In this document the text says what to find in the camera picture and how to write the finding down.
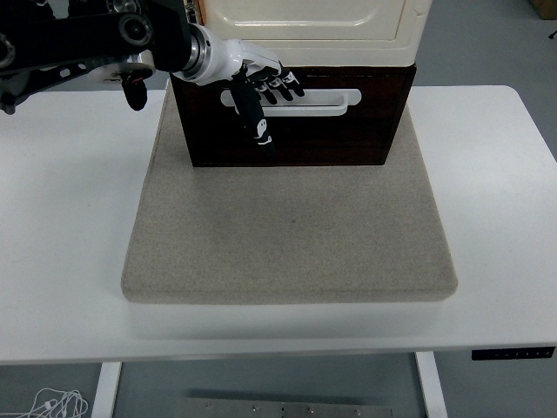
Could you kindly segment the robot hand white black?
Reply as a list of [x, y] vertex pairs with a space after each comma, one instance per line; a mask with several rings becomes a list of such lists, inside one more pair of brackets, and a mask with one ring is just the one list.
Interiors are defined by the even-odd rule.
[[275, 146], [260, 103], [278, 101], [277, 91], [286, 101], [305, 92], [292, 71], [278, 56], [251, 42], [223, 40], [199, 24], [191, 24], [191, 56], [178, 77], [197, 86], [216, 86], [232, 95], [244, 128], [259, 147], [272, 155]]

